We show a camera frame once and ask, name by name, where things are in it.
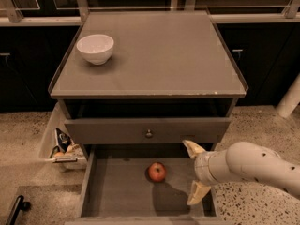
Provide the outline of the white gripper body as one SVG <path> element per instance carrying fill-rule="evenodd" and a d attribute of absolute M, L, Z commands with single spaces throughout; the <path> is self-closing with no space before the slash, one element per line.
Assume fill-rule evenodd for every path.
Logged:
<path fill-rule="evenodd" d="M 216 185 L 218 180 L 212 175 L 209 167 L 209 159 L 215 152 L 202 152 L 194 160 L 194 171 L 197 179 L 206 186 Z"/>

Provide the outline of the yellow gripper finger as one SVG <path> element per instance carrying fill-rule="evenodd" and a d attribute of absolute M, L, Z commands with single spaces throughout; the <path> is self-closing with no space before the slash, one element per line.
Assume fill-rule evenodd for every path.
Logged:
<path fill-rule="evenodd" d="M 193 141 L 190 140 L 183 140 L 183 145 L 186 147 L 187 152 L 189 156 L 194 159 L 196 156 L 198 156 L 200 153 L 205 152 L 205 149 L 196 144 Z"/>
<path fill-rule="evenodd" d="M 204 185 L 199 181 L 193 181 L 191 184 L 190 193 L 188 195 L 187 204 L 198 204 L 211 190 L 210 186 Z"/>

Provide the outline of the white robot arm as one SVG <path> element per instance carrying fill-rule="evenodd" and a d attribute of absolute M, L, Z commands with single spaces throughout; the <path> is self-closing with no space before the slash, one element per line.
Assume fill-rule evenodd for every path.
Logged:
<path fill-rule="evenodd" d="M 194 160 L 188 205 L 199 203 L 212 186 L 228 182 L 257 182 L 300 198 L 300 166 L 281 158 L 272 149 L 252 142 L 236 142 L 222 151 L 206 151 L 190 140 L 183 145 Z"/>

